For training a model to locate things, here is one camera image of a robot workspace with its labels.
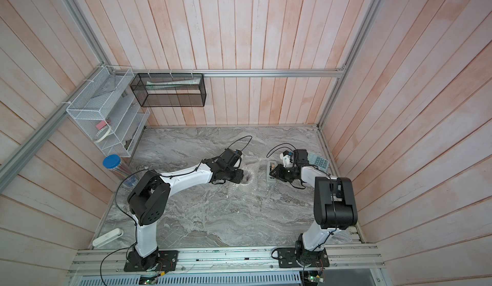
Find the white tape dispenser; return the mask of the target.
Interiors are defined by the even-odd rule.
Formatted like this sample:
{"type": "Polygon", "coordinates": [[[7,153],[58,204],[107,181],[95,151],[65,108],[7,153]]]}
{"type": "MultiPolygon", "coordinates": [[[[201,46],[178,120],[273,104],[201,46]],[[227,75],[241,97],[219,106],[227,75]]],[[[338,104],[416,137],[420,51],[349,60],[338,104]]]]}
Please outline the white tape dispenser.
{"type": "Polygon", "coordinates": [[[266,167],[266,182],[268,184],[275,184],[276,183],[276,178],[271,176],[271,171],[273,171],[278,164],[275,161],[268,161],[267,167],[266,167]]]}

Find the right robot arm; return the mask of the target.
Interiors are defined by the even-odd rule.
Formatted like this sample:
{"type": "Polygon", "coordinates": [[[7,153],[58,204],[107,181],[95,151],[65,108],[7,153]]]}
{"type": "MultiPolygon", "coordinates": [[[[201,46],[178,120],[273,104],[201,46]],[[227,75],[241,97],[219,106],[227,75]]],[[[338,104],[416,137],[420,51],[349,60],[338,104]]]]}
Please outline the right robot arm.
{"type": "Polygon", "coordinates": [[[299,181],[314,189],[311,227],[300,235],[298,254],[318,253],[334,234],[354,226],[358,221],[356,199],[351,179],[335,177],[311,164],[304,149],[285,150],[281,163],[269,171],[269,176],[293,184],[299,181]]]}

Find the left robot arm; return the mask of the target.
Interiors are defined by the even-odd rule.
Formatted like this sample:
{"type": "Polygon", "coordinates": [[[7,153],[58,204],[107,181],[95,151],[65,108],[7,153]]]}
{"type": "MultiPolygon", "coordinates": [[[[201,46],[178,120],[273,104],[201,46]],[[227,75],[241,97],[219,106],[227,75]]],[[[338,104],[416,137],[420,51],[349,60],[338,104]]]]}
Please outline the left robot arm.
{"type": "Polygon", "coordinates": [[[171,196],[202,184],[239,184],[243,179],[241,162],[241,150],[225,149],[216,157],[177,172],[146,171],[128,196],[131,217],[136,223],[137,255],[146,258],[158,250],[156,223],[171,196]]]}

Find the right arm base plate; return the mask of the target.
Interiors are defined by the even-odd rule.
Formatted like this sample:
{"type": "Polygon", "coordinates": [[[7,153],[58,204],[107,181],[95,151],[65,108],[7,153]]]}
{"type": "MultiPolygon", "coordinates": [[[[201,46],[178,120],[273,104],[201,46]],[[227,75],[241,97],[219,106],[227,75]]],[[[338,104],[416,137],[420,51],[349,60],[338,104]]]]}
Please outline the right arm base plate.
{"type": "Polygon", "coordinates": [[[271,257],[278,261],[280,268],[328,268],[325,251],[305,251],[297,248],[275,248],[271,257]]]}

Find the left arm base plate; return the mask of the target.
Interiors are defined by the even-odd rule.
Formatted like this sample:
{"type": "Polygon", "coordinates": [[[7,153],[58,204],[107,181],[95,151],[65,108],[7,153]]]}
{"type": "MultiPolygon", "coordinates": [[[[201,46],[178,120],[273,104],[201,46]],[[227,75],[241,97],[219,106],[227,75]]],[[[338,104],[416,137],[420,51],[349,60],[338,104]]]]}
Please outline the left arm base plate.
{"type": "Polygon", "coordinates": [[[124,272],[158,271],[169,272],[176,269],[178,250],[154,251],[141,257],[136,250],[128,253],[124,272]]]}

